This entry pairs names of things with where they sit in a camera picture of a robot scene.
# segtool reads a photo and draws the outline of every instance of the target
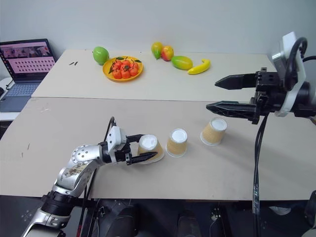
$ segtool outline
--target orange plate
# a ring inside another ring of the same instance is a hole
[[[134,57],[131,57],[131,56],[120,56],[122,58],[126,58],[127,59],[131,59],[133,61],[135,60],[138,60],[137,58],[134,58]],[[112,63],[116,60],[116,58],[110,58],[108,61],[105,62],[105,64],[103,65],[103,73],[104,75],[107,76],[108,79],[110,80],[113,80],[113,81],[118,81],[118,82],[121,82],[121,81],[128,81],[128,80],[134,80],[135,78],[137,78],[143,71],[143,63],[138,63],[138,74],[136,76],[133,76],[133,77],[130,77],[130,78],[127,78],[127,79],[116,79],[114,78],[114,76],[112,75],[112,73],[109,74],[109,71],[110,71],[110,68],[111,68],[111,65]]]

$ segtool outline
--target yellow banana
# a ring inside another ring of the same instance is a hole
[[[205,72],[207,69],[209,69],[210,66],[211,66],[211,60],[202,59],[202,64],[189,69],[188,74],[195,75],[195,74]]]

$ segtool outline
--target laptop screen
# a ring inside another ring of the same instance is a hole
[[[40,81],[54,66],[47,39],[0,43],[0,57],[14,81]]]

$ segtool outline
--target brown paper cup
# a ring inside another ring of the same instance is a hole
[[[188,135],[185,130],[177,128],[170,133],[166,151],[172,157],[181,157],[187,151]]]
[[[200,134],[201,141],[208,146],[217,146],[221,143],[227,123],[222,118],[213,118]]]
[[[158,152],[158,154],[147,161],[140,162],[140,164],[150,164],[163,158],[163,149],[155,135],[147,134],[140,138],[137,153],[141,154],[145,152]]]

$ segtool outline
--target beige tabletop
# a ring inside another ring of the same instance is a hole
[[[127,134],[188,133],[188,151],[153,164],[100,168],[94,198],[251,200],[257,125],[224,118],[222,144],[204,145],[199,134],[215,114],[208,102],[32,98],[0,141],[0,194],[41,196],[50,191],[72,150],[102,141],[115,116]],[[262,200],[308,199],[316,189],[316,126],[304,118],[269,116],[259,164]]]
[[[227,91],[215,87],[214,83],[228,75],[254,73],[261,67],[275,71],[263,54],[175,52],[175,55],[190,57],[194,66],[201,64],[202,58],[210,59],[211,68],[199,75],[189,75],[187,71],[173,67],[171,62],[156,60],[151,52],[115,51],[110,55],[130,55],[140,59],[144,64],[142,74],[129,82],[113,82],[105,77],[102,66],[93,60],[92,50],[66,50],[32,96],[248,102],[254,96],[253,88]]]

